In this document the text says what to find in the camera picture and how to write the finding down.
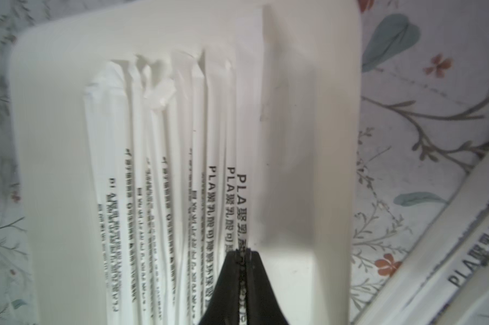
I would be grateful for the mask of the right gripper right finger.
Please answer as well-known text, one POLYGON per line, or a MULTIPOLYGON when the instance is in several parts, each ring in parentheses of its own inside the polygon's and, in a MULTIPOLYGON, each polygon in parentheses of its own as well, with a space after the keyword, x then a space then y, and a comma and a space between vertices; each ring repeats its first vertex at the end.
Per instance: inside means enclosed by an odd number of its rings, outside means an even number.
POLYGON ((258 252, 245 254, 247 322, 250 325, 288 325, 258 252))

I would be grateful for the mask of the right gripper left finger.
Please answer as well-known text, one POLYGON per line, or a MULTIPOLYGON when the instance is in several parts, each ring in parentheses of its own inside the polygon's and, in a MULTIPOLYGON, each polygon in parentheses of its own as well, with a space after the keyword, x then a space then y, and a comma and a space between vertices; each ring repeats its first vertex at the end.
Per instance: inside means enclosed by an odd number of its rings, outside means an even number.
POLYGON ((205 314, 199 325, 238 325, 240 253, 229 252, 205 314))

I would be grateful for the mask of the wrapped straw right bundle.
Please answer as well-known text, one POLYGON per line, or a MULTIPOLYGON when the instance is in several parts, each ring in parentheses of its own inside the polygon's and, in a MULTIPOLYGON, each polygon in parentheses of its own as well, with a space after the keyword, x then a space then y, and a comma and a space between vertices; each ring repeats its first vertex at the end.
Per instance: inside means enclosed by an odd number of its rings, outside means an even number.
POLYGON ((431 321, 446 300, 489 261, 489 251, 478 241, 488 224, 489 154, 355 318, 355 324, 398 324, 409 320, 420 306, 425 307, 425 321, 431 321))

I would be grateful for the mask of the white storage tray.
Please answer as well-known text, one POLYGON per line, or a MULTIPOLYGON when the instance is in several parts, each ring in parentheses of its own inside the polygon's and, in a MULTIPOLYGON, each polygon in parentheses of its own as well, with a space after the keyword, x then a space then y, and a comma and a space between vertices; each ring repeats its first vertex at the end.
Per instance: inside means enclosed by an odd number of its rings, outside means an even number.
MULTIPOLYGON (((136 1, 26 30, 12 125, 42 324, 105 324, 83 90, 111 59, 233 43, 262 1, 136 1)), ((271 1, 250 244, 291 324, 347 324, 361 73, 355 1, 271 1)))

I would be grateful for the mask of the straw diagonal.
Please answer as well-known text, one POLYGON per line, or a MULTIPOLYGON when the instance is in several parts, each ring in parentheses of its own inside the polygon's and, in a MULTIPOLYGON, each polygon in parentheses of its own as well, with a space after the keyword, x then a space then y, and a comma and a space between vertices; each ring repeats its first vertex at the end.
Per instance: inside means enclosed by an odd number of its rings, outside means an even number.
POLYGON ((237 235, 240 252, 238 323, 247 324, 245 253, 252 215, 252 175, 261 114, 263 58, 236 54, 236 185, 237 235))

